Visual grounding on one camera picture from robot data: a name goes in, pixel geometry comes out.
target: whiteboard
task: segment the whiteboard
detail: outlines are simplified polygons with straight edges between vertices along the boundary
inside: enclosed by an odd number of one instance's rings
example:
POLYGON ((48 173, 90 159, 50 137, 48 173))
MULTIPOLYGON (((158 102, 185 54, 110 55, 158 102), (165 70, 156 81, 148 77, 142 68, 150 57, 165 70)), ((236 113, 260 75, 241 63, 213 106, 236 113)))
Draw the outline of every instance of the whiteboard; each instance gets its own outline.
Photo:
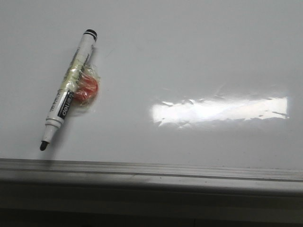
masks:
POLYGON ((301 1, 1 1, 0 158, 301 169, 301 1), (82 33, 101 92, 46 151, 82 33))

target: red object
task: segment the red object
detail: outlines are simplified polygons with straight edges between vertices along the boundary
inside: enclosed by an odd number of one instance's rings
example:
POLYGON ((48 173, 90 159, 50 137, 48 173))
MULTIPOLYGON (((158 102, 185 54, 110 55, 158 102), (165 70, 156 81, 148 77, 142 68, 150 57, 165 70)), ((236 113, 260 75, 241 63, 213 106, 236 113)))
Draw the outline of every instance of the red object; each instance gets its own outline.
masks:
POLYGON ((98 82, 91 76, 82 74, 79 80, 78 89, 74 94, 74 99, 85 102, 96 96, 98 92, 98 82))

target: deli logo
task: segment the deli logo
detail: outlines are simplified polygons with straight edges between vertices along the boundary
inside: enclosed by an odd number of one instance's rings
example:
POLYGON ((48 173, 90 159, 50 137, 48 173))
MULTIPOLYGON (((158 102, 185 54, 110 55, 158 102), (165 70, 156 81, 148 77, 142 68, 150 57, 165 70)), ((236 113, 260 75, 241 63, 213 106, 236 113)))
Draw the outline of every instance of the deli logo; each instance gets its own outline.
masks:
POLYGON ((58 112, 58 117, 61 117, 62 119, 64 119, 67 115, 68 110, 70 109, 71 106, 71 101, 72 98, 74 97, 73 95, 74 93, 71 91, 68 91, 66 93, 66 96, 64 98, 64 101, 61 105, 60 111, 58 112))

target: white surface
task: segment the white surface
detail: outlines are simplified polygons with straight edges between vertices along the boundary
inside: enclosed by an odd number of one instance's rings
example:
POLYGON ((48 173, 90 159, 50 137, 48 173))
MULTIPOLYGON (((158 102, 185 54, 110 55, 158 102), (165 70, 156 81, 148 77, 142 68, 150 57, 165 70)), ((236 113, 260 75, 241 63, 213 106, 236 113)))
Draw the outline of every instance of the white surface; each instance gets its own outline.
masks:
POLYGON ((1 1, 0 158, 301 169, 302 21, 301 1, 1 1), (101 95, 41 152, 86 29, 101 95))

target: whiteboard marker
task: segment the whiteboard marker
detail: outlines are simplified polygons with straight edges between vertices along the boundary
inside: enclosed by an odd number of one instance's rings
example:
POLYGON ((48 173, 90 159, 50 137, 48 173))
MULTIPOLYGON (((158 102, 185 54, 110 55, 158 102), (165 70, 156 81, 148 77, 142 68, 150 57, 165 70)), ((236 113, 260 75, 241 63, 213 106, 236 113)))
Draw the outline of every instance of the whiteboard marker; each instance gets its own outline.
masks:
POLYGON ((40 150, 46 149, 56 131, 63 125, 71 106, 73 94, 77 90, 81 72, 90 58, 96 40, 97 33, 94 30, 88 29, 84 32, 79 47, 66 71, 63 82, 46 118, 46 129, 40 150))

